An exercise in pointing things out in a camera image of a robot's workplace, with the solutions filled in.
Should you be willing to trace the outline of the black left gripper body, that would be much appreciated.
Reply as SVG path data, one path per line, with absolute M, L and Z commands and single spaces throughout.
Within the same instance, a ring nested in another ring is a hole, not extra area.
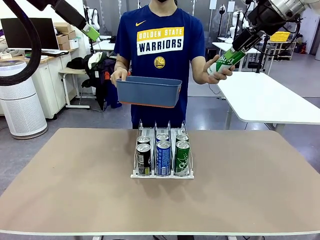
M 80 14 L 66 0 L 27 0 L 39 11 L 50 5 L 56 14 L 69 24 L 80 24 Z

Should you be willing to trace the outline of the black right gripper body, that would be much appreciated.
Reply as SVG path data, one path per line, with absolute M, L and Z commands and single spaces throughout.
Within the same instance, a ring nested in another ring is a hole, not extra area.
M 272 7 L 269 0 L 260 1 L 248 15 L 252 24 L 251 32 L 258 34 L 263 32 L 269 36 L 276 33 L 286 24 L 286 21 Z

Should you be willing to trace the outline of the person's left hand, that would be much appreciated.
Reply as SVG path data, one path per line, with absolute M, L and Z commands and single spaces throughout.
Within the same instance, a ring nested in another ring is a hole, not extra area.
M 222 73 L 215 72 L 213 75 L 208 74 L 208 68 L 215 63 L 219 59 L 219 55 L 215 55 L 213 59 L 207 61 L 203 67 L 202 71 L 202 77 L 201 80 L 203 83 L 208 84 L 218 84 L 219 81 L 226 80 L 227 77 L 230 77 L 233 74 L 233 71 L 235 70 L 235 66 L 232 65 L 227 68 L 222 69 Z

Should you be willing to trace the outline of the person's right hand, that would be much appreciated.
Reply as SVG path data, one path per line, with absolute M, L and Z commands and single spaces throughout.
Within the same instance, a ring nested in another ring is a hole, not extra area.
M 111 83 L 117 87 L 117 80 L 125 81 L 128 76 L 128 70 L 124 67 L 117 67 L 113 74 L 110 76 Z

